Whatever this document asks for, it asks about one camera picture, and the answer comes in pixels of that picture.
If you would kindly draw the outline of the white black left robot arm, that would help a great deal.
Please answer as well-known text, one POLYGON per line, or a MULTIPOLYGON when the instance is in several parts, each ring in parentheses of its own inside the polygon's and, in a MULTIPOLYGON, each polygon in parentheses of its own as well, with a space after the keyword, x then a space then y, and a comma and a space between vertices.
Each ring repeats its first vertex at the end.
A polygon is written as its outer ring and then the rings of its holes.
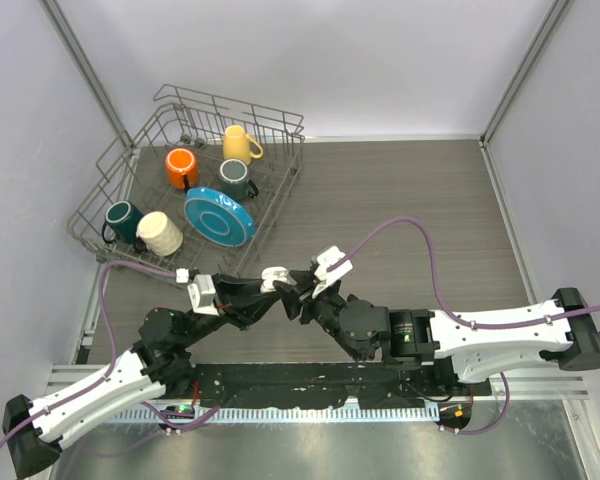
POLYGON ((105 367, 53 394, 7 402, 2 429, 17 478, 46 470, 78 439, 131 406, 185 397, 194 375, 189 347, 226 324, 246 328, 259 321, 289 284, 282 267, 247 279, 186 268, 156 273, 185 286, 189 311, 156 307, 139 341, 114 351, 105 367))

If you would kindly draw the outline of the white earbud charging case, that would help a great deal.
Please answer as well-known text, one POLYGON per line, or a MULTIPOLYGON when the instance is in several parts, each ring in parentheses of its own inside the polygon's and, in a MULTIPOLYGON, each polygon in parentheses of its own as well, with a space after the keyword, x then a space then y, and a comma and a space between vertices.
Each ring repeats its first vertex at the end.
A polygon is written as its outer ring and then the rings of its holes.
POLYGON ((289 270, 282 266, 267 267, 261 272, 261 293, 269 293, 275 291, 275 282, 288 282, 289 270))

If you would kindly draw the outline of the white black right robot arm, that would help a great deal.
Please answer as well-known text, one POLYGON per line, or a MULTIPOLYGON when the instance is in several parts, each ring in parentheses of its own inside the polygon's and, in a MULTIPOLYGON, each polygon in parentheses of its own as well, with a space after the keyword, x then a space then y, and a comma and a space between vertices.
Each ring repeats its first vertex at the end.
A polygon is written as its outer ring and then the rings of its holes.
POLYGON ((600 369, 600 332, 576 289, 560 289, 527 307, 459 313, 344 298, 334 272, 271 267, 262 279, 261 289, 279 294, 289 319, 318 323, 355 361, 379 356, 405 369, 440 362, 431 380, 445 395, 544 362, 562 371, 600 369))

